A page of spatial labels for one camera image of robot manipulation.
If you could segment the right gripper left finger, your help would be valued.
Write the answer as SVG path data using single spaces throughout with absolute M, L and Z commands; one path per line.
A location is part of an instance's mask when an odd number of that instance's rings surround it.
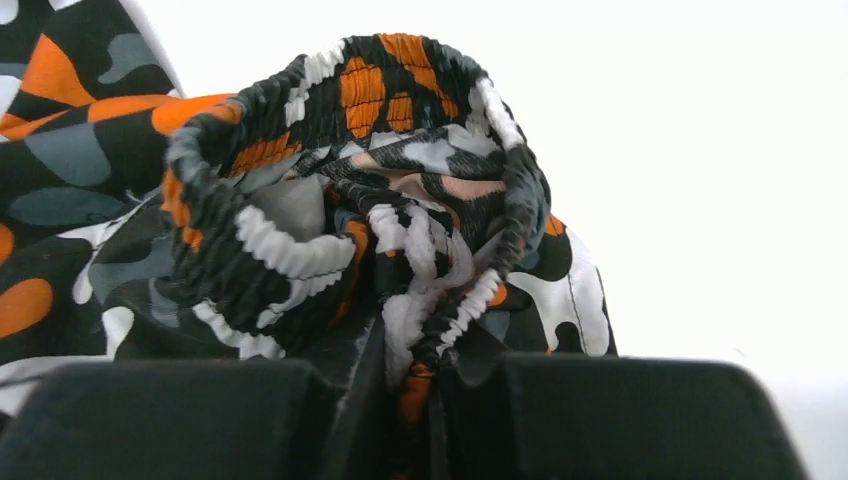
M 5 479 L 375 479 L 383 326 L 280 361 L 121 362 L 49 375 L 1 437 Z

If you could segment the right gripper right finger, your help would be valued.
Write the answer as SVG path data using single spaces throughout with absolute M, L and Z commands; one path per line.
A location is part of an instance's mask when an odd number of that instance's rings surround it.
M 465 479 L 802 479 L 766 393 L 713 362 L 510 352 L 438 376 Z

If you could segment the orange camouflage print shorts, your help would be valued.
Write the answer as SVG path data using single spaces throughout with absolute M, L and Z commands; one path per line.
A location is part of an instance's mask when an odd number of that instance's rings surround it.
M 471 57 L 352 36 L 184 98 L 121 3 L 2 3 L 3 421 L 59 367 L 280 360 L 369 298 L 409 423 L 472 324 L 616 353 L 597 267 Z

